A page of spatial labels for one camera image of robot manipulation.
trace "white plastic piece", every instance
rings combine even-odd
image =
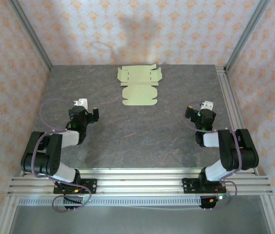
[[[231,171],[226,171],[226,169],[223,168],[220,160],[205,169],[205,175],[208,181],[219,181],[229,173],[231,173]]]
[[[74,101],[75,106],[83,106],[88,110],[88,100],[86,98],[80,98],[78,101]]]
[[[205,133],[203,135],[203,144],[205,147],[219,147],[219,133]]]
[[[52,177],[61,181],[71,183],[73,182],[75,177],[75,169],[68,167],[64,163],[60,162],[58,171]]]
[[[64,133],[58,133],[63,135],[63,140],[61,142],[61,148],[67,146],[77,145],[79,142],[79,132],[67,130]]]
[[[202,110],[202,109],[208,109],[208,110],[212,111],[213,110],[213,102],[211,102],[211,101],[203,102],[200,110]]]

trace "table surface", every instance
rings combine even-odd
[[[61,161],[74,168],[205,167],[219,159],[218,148],[200,147],[184,118],[193,102],[212,101],[217,113],[213,127],[230,127],[214,65],[161,65],[157,104],[125,106],[116,65],[54,66],[42,103],[51,98],[87,98],[89,111],[100,119],[89,124],[87,137],[62,149]],[[45,107],[44,119],[64,128],[72,103]],[[38,117],[35,130],[47,131]]]

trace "wall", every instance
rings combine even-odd
[[[54,65],[216,64],[259,0],[20,0]]]
[[[6,0],[0,0],[0,214],[35,123],[49,72]]]
[[[260,166],[275,192],[275,0],[269,3],[229,74]]]

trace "robotic arm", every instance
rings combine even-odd
[[[258,154],[249,131],[247,129],[234,131],[237,143],[228,129],[212,132],[216,116],[212,109],[213,103],[205,101],[201,104],[199,111],[188,106],[185,113],[185,117],[196,125],[196,142],[202,147],[217,147],[220,150],[220,160],[203,168],[198,178],[182,179],[183,190],[186,194],[225,193],[226,188],[222,186],[221,181],[237,172],[239,163],[241,163],[241,170],[258,166]],[[238,159],[237,148],[241,153],[241,162]],[[206,199],[201,207],[213,208],[216,202],[210,204],[209,200]]]
[[[40,175],[51,176],[69,183],[81,184],[79,171],[60,162],[61,149],[81,144],[86,137],[88,124],[98,121],[99,112],[97,108],[94,108],[93,113],[89,113],[87,111],[87,100],[80,99],[69,110],[69,118],[70,121],[66,126],[67,131],[48,134],[43,138],[38,146],[34,170],[35,173]],[[43,134],[44,132],[32,132],[21,160],[21,168],[24,172],[31,172],[34,148]]]

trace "gray floor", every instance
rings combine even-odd
[[[51,207],[23,206],[17,207],[10,234],[270,233],[259,196],[238,196],[229,206],[212,212],[170,208],[88,206],[59,214]]]
[[[62,150],[61,160],[75,168],[204,167],[219,159],[218,149],[201,148],[184,118],[187,105],[213,101],[214,128],[230,126],[213,65],[161,65],[158,103],[125,106],[117,66],[55,66],[43,102],[51,98],[87,98],[89,110],[98,107],[100,120],[90,124],[83,144]],[[67,103],[53,103],[44,111],[46,121],[64,128]],[[48,130],[38,118],[36,130]]]

